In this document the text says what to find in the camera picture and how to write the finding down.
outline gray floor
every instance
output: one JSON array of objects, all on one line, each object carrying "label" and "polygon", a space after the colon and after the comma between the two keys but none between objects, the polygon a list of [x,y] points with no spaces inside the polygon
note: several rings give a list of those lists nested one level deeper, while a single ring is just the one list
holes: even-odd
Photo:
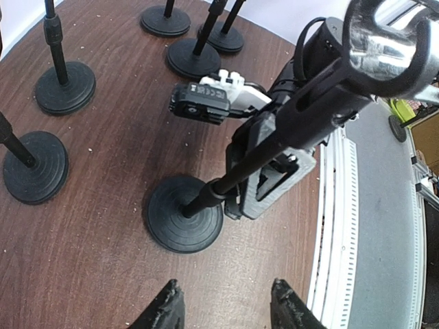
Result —
[{"label": "gray floor", "polygon": [[423,271],[410,149],[393,137],[388,116],[371,104],[346,125],[347,137],[357,143],[360,203],[349,328],[415,328],[418,321],[414,305]]}]

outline black metal pole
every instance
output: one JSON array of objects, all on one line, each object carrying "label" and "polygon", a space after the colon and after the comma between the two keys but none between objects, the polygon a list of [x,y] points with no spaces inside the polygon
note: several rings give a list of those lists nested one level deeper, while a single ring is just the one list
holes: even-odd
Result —
[{"label": "black metal pole", "polygon": [[193,54],[195,56],[201,55],[203,48],[206,45],[207,39],[209,39],[209,35],[211,34],[213,26],[215,25],[217,19],[218,19],[218,15],[212,13],[209,13],[209,15],[207,16],[207,20],[203,25],[200,36],[198,36],[197,43],[193,48]]},{"label": "black metal pole", "polygon": [[175,0],[167,0],[165,7],[165,17],[168,19],[172,15],[172,10],[174,8]]},{"label": "black metal pole", "polygon": [[45,0],[46,5],[46,17],[52,19],[55,17],[55,3],[53,0]]},{"label": "black metal pole", "polygon": [[12,126],[0,112],[0,144],[4,144],[14,156],[19,159],[27,168],[32,168],[36,164],[36,159],[19,141],[12,132]]},{"label": "black metal pole", "polygon": [[69,76],[67,75],[67,67],[62,52],[62,26],[60,17],[55,13],[54,0],[45,0],[46,17],[44,20],[44,32],[46,42],[50,46],[52,59],[56,71],[58,82],[64,86],[69,83]]},{"label": "black metal pole", "polygon": [[26,149],[26,147],[19,141],[19,139],[12,134],[11,137],[4,143],[4,145],[11,151],[14,156],[20,160],[27,168],[32,168],[36,165],[36,159]]},{"label": "black metal pole", "polygon": [[417,122],[418,120],[421,120],[425,117],[428,117],[429,115],[432,115],[437,110],[438,110],[438,108],[435,106],[431,106],[429,108],[423,108],[422,110],[419,111],[419,113],[414,118],[411,118],[410,120],[402,123],[401,128],[405,128],[408,125],[411,125],[411,124]]},{"label": "black metal pole", "polygon": [[[276,132],[269,135],[264,141],[256,146],[253,150],[234,166],[226,175],[216,181],[213,185],[213,192],[218,195],[225,195],[240,182],[248,178],[256,170],[262,168],[273,158],[282,153],[287,146],[279,142]],[[207,208],[205,202],[198,195],[190,204],[183,207],[182,214],[186,218],[198,214]]]},{"label": "black metal pole", "polygon": [[230,31],[233,22],[235,22],[235,19],[237,18],[239,11],[244,4],[244,1],[245,0],[237,0],[235,2],[230,14],[227,16],[226,22],[224,22],[224,25],[222,26],[221,33],[227,34]]},{"label": "black metal pole", "polygon": [[224,7],[226,7],[227,0],[213,0],[211,6],[209,7],[209,15],[207,20],[203,25],[203,28],[198,36],[197,43],[193,48],[193,55],[200,56],[206,45],[207,39],[211,35],[213,26],[217,22],[218,17],[223,13]]}]

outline white wall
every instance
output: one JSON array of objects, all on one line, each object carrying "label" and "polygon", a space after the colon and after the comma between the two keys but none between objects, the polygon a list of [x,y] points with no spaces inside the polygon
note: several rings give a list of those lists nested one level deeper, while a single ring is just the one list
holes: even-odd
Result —
[{"label": "white wall", "polygon": [[[62,0],[55,0],[58,5]],[[44,0],[0,0],[3,56],[45,15]]]},{"label": "white wall", "polygon": [[[247,0],[240,16],[296,43],[298,35],[311,19],[317,16],[334,16],[343,19],[349,1]],[[61,2],[62,0],[55,0],[56,5]],[[229,0],[226,8],[229,10],[233,4],[234,0]],[[380,9],[380,20],[395,16],[409,4],[408,0],[387,0]],[[45,6],[44,0],[0,0],[0,7],[3,12],[0,28],[4,57],[44,17]]]},{"label": "white wall", "polygon": [[[239,15],[296,44],[299,34],[311,19],[319,16],[343,19],[349,2],[350,0],[247,0]],[[230,10],[234,3],[235,0],[229,0],[226,9]],[[396,16],[408,5],[409,0],[387,0],[377,13],[377,19],[385,21]]]}]

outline white plastic part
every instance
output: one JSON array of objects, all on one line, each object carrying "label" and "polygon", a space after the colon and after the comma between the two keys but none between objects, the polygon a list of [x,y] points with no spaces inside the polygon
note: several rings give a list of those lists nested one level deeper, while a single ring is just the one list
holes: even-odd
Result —
[{"label": "white plastic part", "polygon": [[233,110],[247,110],[251,106],[260,110],[272,101],[259,90],[246,86],[246,80],[238,72],[229,74],[227,70],[219,70],[218,75],[219,80],[207,76],[200,80],[200,84],[207,84],[226,91]]},{"label": "white plastic part", "polygon": [[328,329],[347,328],[357,266],[356,145],[344,130],[321,147],[318,228],[307,306]]}]

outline silver metal part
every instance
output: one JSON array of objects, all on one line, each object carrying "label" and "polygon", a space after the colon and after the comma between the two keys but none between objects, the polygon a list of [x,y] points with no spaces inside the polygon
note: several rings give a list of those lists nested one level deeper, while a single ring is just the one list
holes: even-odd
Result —
[{"label": "silver metal part", "polygon": [[416,179],[416,192],[422,196],[432,207],[439,211],[439,198],[423,184],[423,181],[437,183],[437,176],[422,161],[415,156],[412,158],[413,171]]},{"label": "silver metal part", "polygon": [[343,59],[352,80],[367,93],[382,97],[439,103],[439,88],[430,86],[439,71],[438,1],[427,6],[405,29],[377,24],[385,0],[351,1],[344,19]]}]

